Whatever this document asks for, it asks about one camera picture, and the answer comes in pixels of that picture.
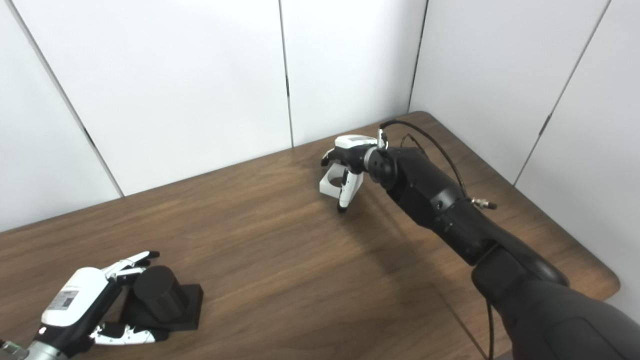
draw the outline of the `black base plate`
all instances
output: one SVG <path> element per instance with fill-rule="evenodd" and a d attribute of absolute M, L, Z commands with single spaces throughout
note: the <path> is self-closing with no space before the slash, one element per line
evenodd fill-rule
<path fill-rule="evenodd" d="M 189 305 L 180 318 L 170 322 L 159 322 L 133 291 L 129 291 L 119 322 L 131 326 L 137 325 L 167 331 L 197 330 L 200 323 L 200 309 L 202 308 L 202 287 L 199 284 L 189 284 L 180 285 L 180 289 L 189 299 Z"/>

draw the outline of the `wooden tabletop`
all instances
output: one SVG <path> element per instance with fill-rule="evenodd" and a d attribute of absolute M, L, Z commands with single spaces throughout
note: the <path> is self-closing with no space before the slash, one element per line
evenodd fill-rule
<path fill-rule="evenodd" d="M 438 139 L 469 194 L 499 204 L 486 214 L 564 271 L 572 287 L 596 299 L 618 290 L 608 268 L 431 115 L 401 119 Z M 376 128 L 349 133 L 375 136 Z M 392 145 L 407 132 L 387 129 Z M 76 269 L 159 250 L 155 264 L 182 284 L 202 285 L 199 330 L 152 345 L 93 347 L 80 358 L 484 358 L 487 315 L 471 269 L 370 179 L 345 214 L 319 193 L 320 158 L 334 139 L 1 233 L 0 337 L 28 345 Z M 500 354 L 510 343 L 496 323 Z"/>

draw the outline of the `white wall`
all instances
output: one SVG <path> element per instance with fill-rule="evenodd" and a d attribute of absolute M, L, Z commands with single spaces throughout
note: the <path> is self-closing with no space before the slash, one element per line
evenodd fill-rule
<path fill-rule="evenodd" d="M 117 197 L 13 13 L 0 1 L 0 231 Z"/>
<path fill-rule="evenodd" d="M 513 182 L 607 0 L 431 0 L 410 111 Z"/>
<path fill-rule="evenodd" d="M 517 183 L 613 270 L 640 322 L 640 3 L 614 0 Z"/>
<path fill-rule="evenodd" d="M 426 0 L 282 0 L 295 145 L 405 114 Z"/>
<path fill-rule="evenodd" d="M 291 146 L 278 0 L 16 0 L 128 195 Z"/>

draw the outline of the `black cable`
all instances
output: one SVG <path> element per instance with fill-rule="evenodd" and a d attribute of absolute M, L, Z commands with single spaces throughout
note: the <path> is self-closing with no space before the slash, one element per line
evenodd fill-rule
<path fill-rule="evenodd" d="M 402 146 L 404 145 L 404 141 L 405 141 L 407 138 L 411 139 L 411 141 L 413 141 L 413 143 L 418 147 L 418 149 L 420 149 L 420 151 L 422 151 L 422 153 L 423 153 L 423 154 L 425 154 L 425 155 L 427 154 L 427 152 L 424 150 L 424 148 L 422 147 L 422 145 L 420 145 L 420 143 L 418 142 L 418 140 L 416 140 L 416 139 L 413 137 L 413 135 L 411 135 L 411 134 L 407 134 L 407 135 L 404 135 L 404 136 L 402 137 L 402 141 L 400 141 L 400 147 L 402 147 Z"/>
<path fill-rule="evenodd" d="M 493 310 L 489 300 L 486 301 L 486 311 L 489 315 L 489 354 L 487 360 L 493 360 L 493 344 L 495 343 L 495 331 L 493 329 Z"/>
<path fill-rule="evenodd" d="M 421 128 L 417 127 L 416 125 L 413 125 L 410 122 L 397 120 L 397 119 L 392 119 L 392 120 L 388 120 L 388 121 L 383 122 L 382 124 L 380 124 L 380 129 L 384 130 L 387 126 L 393 125 L 393 124 L 401 124 L 401 125 L 404 125 L 404 126 L 408 126 L 408 127 L 412 128 L 413 130 L 416 130 L 417 132 L 419 132 L 425 138 L 429 139 L 429 141 L 432 142 L 433 145 L 435 145 L 438 148 L 438 150 L 440 151 L 440 154 L 442 154 L 442 156 L 444 156 L 444 158 L 449 163 L 449 166 L 453 170 L 454 174 L 456 174 L 456 179 L 458 180 L 458 184 L 460 184 L 460 190 L 462 191 L 462 194 L 466 198 L 469 197 L 467 195 L 467 187 L 465 186 L 465 182 L 462 180 L 462 176 L 460 175 L 460 172 L 458 171 L 458 168 L 456 167 L 456 164 L 453 163 L 453 160 L 449 157 L 449 155 L 443 149 L 443 147 L 433 138 L 433 136 L 429 135 L 425 130 L 422 130 Z"/>
<path fill-rule="evenodd" d="M 435 145 L 438 148 L 438 150 L 440 151 L 440 154 L 442 154 L 442 156 L 449 163 L 451 170 L 453 170 L 454 174 L 456 174 L 456 179 L 458 180 L 458 184 L 460 184 L 460 190 L 462 191 L 462 194 L 466 198 L 469 198 L 469 196 L 467 195 L 467 187 L 465 186 L 464 180 L 462 180 L 462 176 L 460 175 L 460 172 L 458 171 L 456 164 L 454 164 L 453 160 L 449 157 L 449 155 L 444 150 L 444 148 L 433 138 L 433 136 L 429 135 L 425 130 L 422 130 L 421 128 L 417 127 L 416 125 L 413 125 L 410 122 L 397 120 L 397 119 L 392 119 L 392 120 L 383 122 L 382 124 L 380 124 L 380 129 L 384 130 L 387 126 L 393 125 L 393 124 L 401 124 L 404 126 L 408 126 L 416 130 L 417 132 L 419 132 L 425 138 L 429 139 L 429 141 L 432 142 L 433 145 Z M 416 141 L 416 139 L 411 134 L 407 134 L 403 137 L 402 142 L 400 143 L 400 147 L 402 147 L 404 140 L 406 139 L 407 136 L 409 136 L 413 140 L 413 142 L 415 142 L 415 144 L 418 145 L 418 147 L 420 147 L 420 149 L 426 154 L 424 149 L 422 149 L 422 147 L 418 144 L 418 141 Z M 489 353 L 487 356 L 487 360 L 493 360 L 493 351 L 495 346 L 495 329 L 493 328 L 493 310 L 491 308 L 491 304 L 489 303 L 489 300 L 486 301 L 486 310 L 489 318 Z"/>

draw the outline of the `barcode label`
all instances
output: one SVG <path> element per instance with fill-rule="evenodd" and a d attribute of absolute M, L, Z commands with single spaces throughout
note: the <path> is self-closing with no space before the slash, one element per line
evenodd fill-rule
<path fill-rule="evenodd" d="M 77 290 L 59 292 L 56 297 L 53 298 L 47 310 L 67 310 L 78 293 L 79 291 Z"/>

